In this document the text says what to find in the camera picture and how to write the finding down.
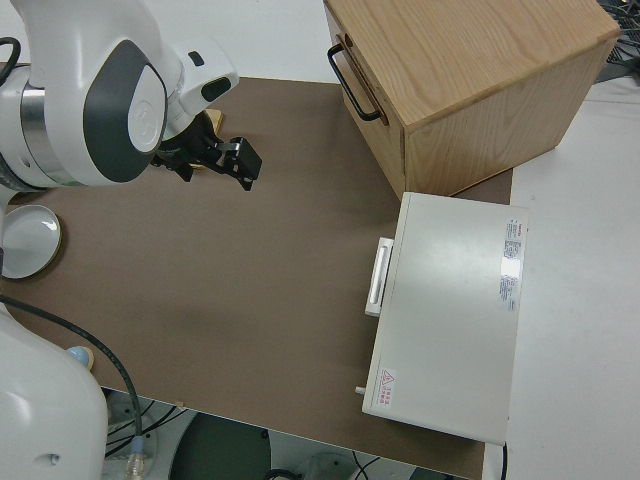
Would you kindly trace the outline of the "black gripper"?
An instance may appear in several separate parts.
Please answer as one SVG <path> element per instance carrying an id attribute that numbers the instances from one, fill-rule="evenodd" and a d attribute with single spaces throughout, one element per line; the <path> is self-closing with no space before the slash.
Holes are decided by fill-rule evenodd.
<path id="1" fill-rule="evenodd" d="M 155 167 L 164 167 L 184 182 L 191 181 L 194 165 L 230 176 L 250 191 L 262 159 L 246 138 L 221 142 L 209 117 L 195 117 L 184 131 L 167 140 L 167 157 L 154 156 Z"/>

